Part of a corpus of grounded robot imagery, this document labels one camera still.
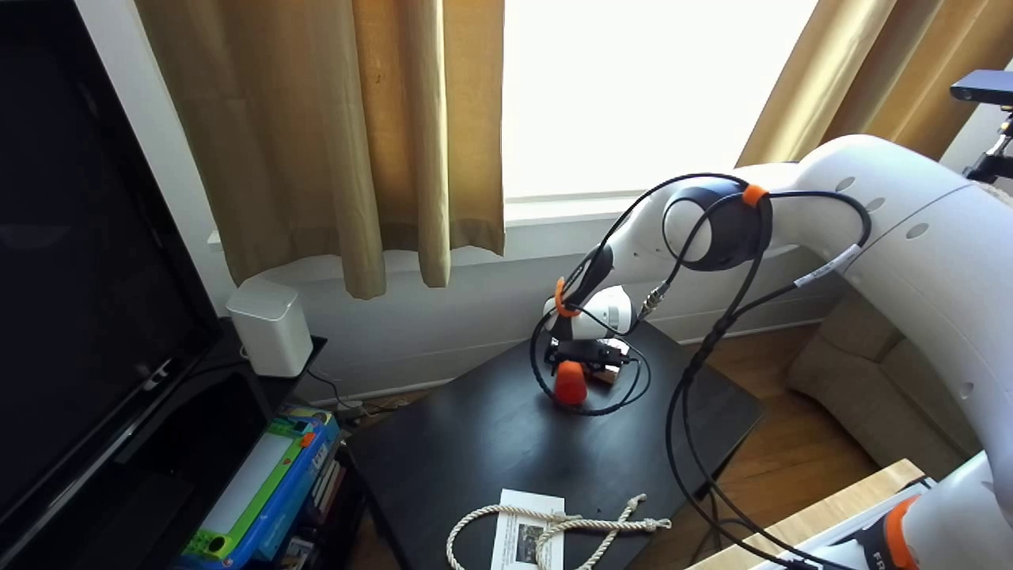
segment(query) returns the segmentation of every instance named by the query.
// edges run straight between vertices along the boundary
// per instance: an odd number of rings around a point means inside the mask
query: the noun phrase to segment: black monitor
[[[218,338],[70,0],[0,0],[0,560]]]

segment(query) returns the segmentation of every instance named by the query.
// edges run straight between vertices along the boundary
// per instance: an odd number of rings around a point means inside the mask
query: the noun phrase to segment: books
[[[318,558],[318,545],[302,534],[292,534],[281,553],[281,570],[308,570],[313,558]]]
[[[320,469],[320,477],[313,480],[312,501],[308,501],[308,519],[326,522],[331,508],[337,503],[337,493],[346,480],[346,465],[339,460],[331,460]]]
[[[288,421],[268,421],[265,433],[188,540],[188,553],[229,560],[297,457],[302,430]]]
[[[265,493],[265,501],[258,501],[260,508],[253,519],[241,534],[230,534],[236,545],[226,558],[205,553],[188,545],[183,568],[221,570],[221,568],[248,568],[253,560],[280,558],[296,519],[305,513],[313,480],[332,463],[332,449],[339,439],[339,424],[332,415],[313,415],[308,421],[292,421],[292,419],[281,419],[281,421],[302,424],[302,430],[296,436],[297,457],[292,460],[280,485]]]

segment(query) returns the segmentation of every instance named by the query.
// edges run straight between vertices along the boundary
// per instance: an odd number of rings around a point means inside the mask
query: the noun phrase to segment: white cable
[[[579,565],[582,570],[589,570],[592,565],[598,565],[607,552],[607,545],[613,540],[617,531],[657,531],[657,530],[670,530],[670,519],[635,519],[627,522],[627,515],[642,503],[645,493],[637,493],[627,509],[617,515],[617,519],[582,519],[582,515],[566,515],[566,513],[540,513],[540,509],[518,509],[518,508],[507,508],[507,503],[487,503],[487,508],[477,508],[471,513],[467,513],[448,534],[448,565],[454,570],[467,570],[456,553],[454,553],[454,545],[456,545],[456,534],[480,519],[480,515],[490,515],[490,513],[504,513],[504,515],[515,515],[515,519],[535,519],[546,526],[546,531],[540,534],[540,545],[535,545],[535,560],[540,568],[546,568],[543,560],[543,547],[547,539],[566,531],[566,530],[589,530],[589,531],[607,531],[603,539],[603,545],[592,552],[592,558],[587,565]]]
[[[862,254],[862,247],[852,244],[848,250],[837,254],[831,264],[824,264],[814,272],[794,278],[794,287],[808,287],[808,284],[827,278],[831,272],[847,270],[858,254]]]

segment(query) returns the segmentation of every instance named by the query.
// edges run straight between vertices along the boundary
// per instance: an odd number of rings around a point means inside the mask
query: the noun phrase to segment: white wall
[[[141,133],[165,198],[182,226],[192,264],[221,310],[236,283],[215,244],[215,223],[188,149],[167,90],[154,70],[132,0],[78,0],[123,108]],[[302,290],[313,335],[326,352],[313,371],[339,381],[347,395],[388,392],[451,381],[477,361],[522,341],[540,321],[556,276],[571,272],[606,231],[607,217],[528,223],[507,231],[507,257],[464,250],[451,287],[426,287],[410,254],[389,254],[389,293],[354,302],[346,293],[337,260],[305,260],[262,278]],[[668,270],[668,257],[630,283],[635,298]],[[803,250],[772,254],[755,290],[782,284],[814,266]],[[724,308],[741,272],[684,276],[651,324],[675,338],[699,338]],[[810,324],[838,298],[838,283],[778,302],[743,321],[741,330]]]

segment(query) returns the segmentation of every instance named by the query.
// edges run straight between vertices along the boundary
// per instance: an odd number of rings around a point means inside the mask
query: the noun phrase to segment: curtain
[[[973,115],[949,81],[1008,67],[1011,28],[1013,0],[819,0],[741,165],[794,161],[843,133],[936,159]]]
[[[359,298],[383,250],[428,284],[504,250],[504,0],[136,0],[230,276],[337,254]]]

